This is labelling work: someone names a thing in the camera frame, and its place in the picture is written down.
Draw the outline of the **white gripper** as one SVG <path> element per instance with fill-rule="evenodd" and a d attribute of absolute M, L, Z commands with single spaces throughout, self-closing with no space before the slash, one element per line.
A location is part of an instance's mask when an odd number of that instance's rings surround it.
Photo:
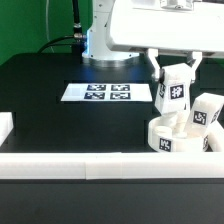
<path fill-rule="evenodd" d="M 106 44 L 113 51 L 148 49 L 155 81 L 163 76 L 158 51 L 188 52 L 194 82 L 201 52 L 207 57 L 224 57 L 224 3 L 195 0 L 188 8 L 183 2 L 169 4 L 166 0 L 115 0 L 106 26 Z"/>

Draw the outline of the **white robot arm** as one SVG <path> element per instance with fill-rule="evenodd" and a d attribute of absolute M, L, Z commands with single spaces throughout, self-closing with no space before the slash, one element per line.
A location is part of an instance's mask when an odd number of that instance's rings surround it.
<path fill-rule="evenodd" d="M 224 58 L 224 0 L 93 0 L 85 62 L 115 65 L 144 53 L 161 77 L 160 55 Z"/>

